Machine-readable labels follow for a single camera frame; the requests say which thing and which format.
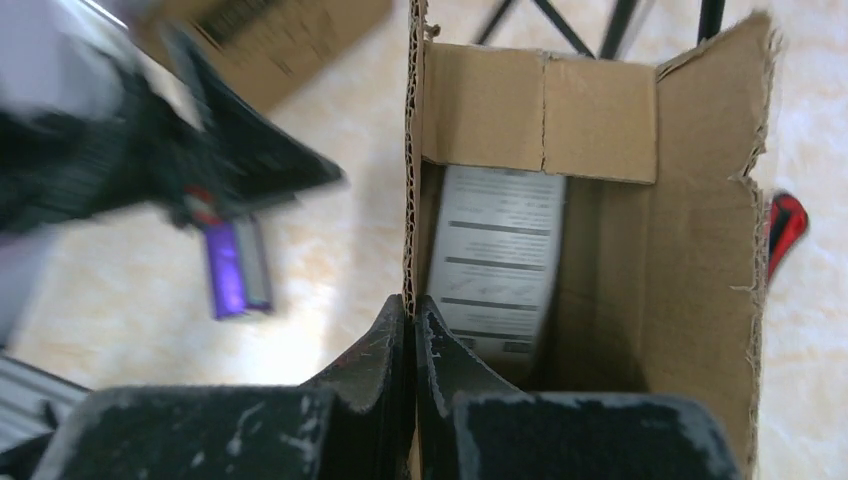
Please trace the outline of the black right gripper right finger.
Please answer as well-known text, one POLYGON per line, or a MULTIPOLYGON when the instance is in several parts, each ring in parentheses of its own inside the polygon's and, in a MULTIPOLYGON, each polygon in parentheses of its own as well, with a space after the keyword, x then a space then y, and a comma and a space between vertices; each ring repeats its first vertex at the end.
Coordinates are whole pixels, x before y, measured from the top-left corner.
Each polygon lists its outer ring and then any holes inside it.
POLYGON ((527 393, 447 328, 415 316, 425 479, 737 479, 714 417, 673 395, 527 393))

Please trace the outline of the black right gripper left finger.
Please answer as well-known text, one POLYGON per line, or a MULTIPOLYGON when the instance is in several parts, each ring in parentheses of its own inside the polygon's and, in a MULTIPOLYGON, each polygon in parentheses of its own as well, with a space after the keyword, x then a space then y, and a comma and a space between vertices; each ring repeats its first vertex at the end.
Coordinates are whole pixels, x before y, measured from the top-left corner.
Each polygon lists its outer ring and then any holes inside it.
POLYGON ((58 428, 37 479, 402 479, 405 312, 298 386, 118 387, 58 428))

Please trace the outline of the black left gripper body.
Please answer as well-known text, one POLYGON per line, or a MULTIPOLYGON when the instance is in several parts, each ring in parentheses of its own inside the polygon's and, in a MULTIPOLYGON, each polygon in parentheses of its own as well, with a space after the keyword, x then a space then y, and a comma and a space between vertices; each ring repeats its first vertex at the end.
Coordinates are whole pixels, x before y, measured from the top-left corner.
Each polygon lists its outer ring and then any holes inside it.
POLYGON ((38 227, 152 202, 178 228, 198 226, 177 160, 190 126, 142 71, 119 71, 123 99, 101 120, 1 113, 1 231, 38 227))

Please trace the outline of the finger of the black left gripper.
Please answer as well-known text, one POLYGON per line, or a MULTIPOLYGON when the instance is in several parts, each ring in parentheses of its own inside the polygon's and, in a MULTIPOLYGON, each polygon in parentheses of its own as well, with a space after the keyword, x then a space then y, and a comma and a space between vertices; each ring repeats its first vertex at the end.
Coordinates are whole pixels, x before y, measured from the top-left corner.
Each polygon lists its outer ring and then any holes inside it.
POLYGON ((166 27, 165 45, 199 123, 171 156, 170 183, 182 203, 176 222, 220 225, 343 180, 337 163, 236 94, 185 30, 166 27))

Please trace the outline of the purple rectangular box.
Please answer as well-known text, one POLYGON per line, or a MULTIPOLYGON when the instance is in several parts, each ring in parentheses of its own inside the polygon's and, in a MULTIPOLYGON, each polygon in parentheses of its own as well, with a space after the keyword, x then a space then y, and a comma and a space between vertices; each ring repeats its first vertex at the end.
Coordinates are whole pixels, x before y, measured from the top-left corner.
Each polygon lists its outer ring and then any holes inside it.
POLYGON ((212 316, 218 321, 274 311, 262 228, 253 215, 203 230, 212 316))

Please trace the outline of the large cardboard express box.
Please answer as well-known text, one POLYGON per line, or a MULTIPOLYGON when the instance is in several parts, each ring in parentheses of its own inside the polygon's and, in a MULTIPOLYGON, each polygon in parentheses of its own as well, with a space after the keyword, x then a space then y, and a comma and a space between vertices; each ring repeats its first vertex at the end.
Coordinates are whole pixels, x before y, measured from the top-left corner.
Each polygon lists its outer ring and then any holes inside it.
POLYGON ((172 70, 160 31, 166 22, 185 28, 228 85, 268 113, 392 9, 390 0, 171 0, 135 31, 144 51, 172 70))

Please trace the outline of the small cardboard box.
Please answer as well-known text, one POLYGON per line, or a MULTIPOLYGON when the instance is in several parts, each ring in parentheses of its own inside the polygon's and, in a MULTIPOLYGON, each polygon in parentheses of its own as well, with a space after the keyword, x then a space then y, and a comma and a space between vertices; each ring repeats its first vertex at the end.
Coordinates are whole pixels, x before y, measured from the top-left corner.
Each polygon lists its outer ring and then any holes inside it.
POLYGON ((576 144, 542 376, 694 398, 752 478, 769 221, 750 173, 768 135, 772 15, 755 9, 653 67, 439 43, 427 8, 409 5, 406 311, 424 298, 448 164, 562 173, 576 144))

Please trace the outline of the red black utility knife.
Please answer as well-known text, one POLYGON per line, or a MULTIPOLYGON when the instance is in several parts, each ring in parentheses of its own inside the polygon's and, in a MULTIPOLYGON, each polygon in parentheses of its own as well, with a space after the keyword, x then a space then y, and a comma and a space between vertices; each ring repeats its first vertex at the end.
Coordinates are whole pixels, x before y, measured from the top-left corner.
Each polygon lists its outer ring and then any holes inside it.
POLYGON ((806 234, 809 216, 803 204, 791 193, 778 191, 770 204, 768 272, 771 281, 785 255, 806 234))

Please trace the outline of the black tripod stand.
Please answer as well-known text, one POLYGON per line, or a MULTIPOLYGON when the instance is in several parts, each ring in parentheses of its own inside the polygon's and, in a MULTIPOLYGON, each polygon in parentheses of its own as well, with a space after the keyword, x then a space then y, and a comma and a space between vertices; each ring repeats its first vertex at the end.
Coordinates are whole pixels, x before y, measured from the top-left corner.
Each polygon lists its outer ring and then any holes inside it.
POLYGON ((716 36, 724 1, 495 1, 471 42, 657 61, 716 36))

